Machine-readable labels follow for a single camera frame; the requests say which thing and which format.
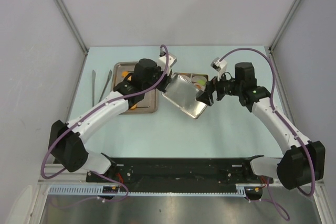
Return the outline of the gold cookie tin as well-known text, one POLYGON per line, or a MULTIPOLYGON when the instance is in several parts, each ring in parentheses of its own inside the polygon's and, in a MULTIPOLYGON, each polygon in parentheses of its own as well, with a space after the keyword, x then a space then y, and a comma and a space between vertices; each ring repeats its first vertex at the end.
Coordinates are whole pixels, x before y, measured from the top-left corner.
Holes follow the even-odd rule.
POLYGON ((199 73, 189 73, 189 72, 178 72, 184 79, 191 82, 194 86, 200 90, 204 90, 206 83, 208 81, 208 75, 199 73))

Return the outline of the steel tin lid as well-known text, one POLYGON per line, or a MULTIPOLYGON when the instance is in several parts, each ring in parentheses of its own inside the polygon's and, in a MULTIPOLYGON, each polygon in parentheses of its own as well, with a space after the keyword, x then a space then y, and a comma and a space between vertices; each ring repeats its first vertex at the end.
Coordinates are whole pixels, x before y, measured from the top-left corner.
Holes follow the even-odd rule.
POLYGON ((207 108, 206 104, 196 100, 202 91, 181 75, 174 73, 162 96, 191 118, 198 119, 207 108))

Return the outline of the steel tongs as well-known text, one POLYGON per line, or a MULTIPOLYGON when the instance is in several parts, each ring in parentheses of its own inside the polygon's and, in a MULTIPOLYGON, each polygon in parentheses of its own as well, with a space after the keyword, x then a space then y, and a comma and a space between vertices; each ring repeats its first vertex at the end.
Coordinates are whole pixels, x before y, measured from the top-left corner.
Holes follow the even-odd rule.
POLYGON ((112 79, 112 70, 108 71, 107 76, 105 79, 98 78, 98 90, 96 91, 96 71, 92 70, 91 72, 91 105, 95 106, 97 103, 99 103, 105 96, 108 84, 110 83, 110 80, 112 79))

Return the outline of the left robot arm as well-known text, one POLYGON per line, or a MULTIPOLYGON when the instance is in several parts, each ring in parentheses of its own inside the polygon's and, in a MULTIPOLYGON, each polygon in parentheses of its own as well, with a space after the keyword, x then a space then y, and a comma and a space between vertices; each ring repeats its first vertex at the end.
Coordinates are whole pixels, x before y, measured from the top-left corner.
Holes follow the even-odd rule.
POLYGON ((83 168, 97 172, 105 182, 112 181, 116 175, 112 160, 103 153, 88 151, 85 143, 110 119, 142 101, 148 92, 163 92, 175 63, 176 58, 171 55, 161 56, 158 61, 139 60, 134 70, 86 114, 67 123, 58 120, 51 126, 50 154, 69 172, 83 168))

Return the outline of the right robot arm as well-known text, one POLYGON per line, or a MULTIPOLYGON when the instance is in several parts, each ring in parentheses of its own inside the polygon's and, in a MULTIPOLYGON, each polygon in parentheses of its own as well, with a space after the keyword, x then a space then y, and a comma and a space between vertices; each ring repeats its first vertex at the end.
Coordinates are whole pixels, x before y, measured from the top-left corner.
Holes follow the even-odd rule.
POLYGON ((196 99, 208 106, 213 105, 213 93, 217 100, 224 96, 236 96, 239 103, 256 116, 278 143, 282 158, 258 156, 242 169, 243 179, 254 183, 261 176, 280 180, 286 189, 312 184, 324 177, 325 146, 313 142, 279 110, 267 88, 258 86, 255 69, 250 62, 235 64, 235 75, 226 77, 227 62, 216 59, 211 66, 218 75, 208 81, 204 91, 196 99))

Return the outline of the white paper cup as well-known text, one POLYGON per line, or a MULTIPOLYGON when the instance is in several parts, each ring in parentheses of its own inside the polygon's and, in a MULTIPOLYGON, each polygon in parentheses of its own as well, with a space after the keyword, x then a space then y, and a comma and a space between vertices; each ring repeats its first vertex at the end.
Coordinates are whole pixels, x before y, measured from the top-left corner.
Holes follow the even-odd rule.
POLYGON ((207 78, 206 78, 205 76, 193 76, 193 77, 191 78, 192 83, 198 83, 199 80, 204 80, 204 81, 205 81, 205 84, 206 84, 206 82, 207 82, 207 78))

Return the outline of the steel baking tray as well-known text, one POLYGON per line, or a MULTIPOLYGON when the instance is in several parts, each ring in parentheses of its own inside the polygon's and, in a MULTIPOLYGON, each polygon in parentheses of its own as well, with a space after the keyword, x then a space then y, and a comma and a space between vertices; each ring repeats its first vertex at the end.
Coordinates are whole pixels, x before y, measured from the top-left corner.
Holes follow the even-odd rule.
MULTIPOLYGON (((134 71, 134 67, 136 65, 136 61, 127 61, 127 62, 118 62, 114 65, 112 71, 112 84, 111 91, 113 88, 120 83, 124 77, 122 77, 123 71, 128 71, 129 73, 134 71)), ((152 90, 145 94, 144 99, 137 103, 137 108, 134 110, 127 110, 123 112, 126 114, 143 114, 143 113, 154 113, 158 109, 158 93, 157 90, 152 90)))

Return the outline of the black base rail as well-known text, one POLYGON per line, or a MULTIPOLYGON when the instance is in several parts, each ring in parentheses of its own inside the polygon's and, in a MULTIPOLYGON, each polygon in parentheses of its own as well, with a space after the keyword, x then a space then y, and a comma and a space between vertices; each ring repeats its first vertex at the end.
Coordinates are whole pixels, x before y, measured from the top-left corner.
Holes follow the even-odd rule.
POLYGON ((112 167, 99 177, 90 172, 89 183, 122 181, 128 189, 171 189, 178 192, 204 192, 238 184, 261 184, 245 158, 113 158, 112 167))

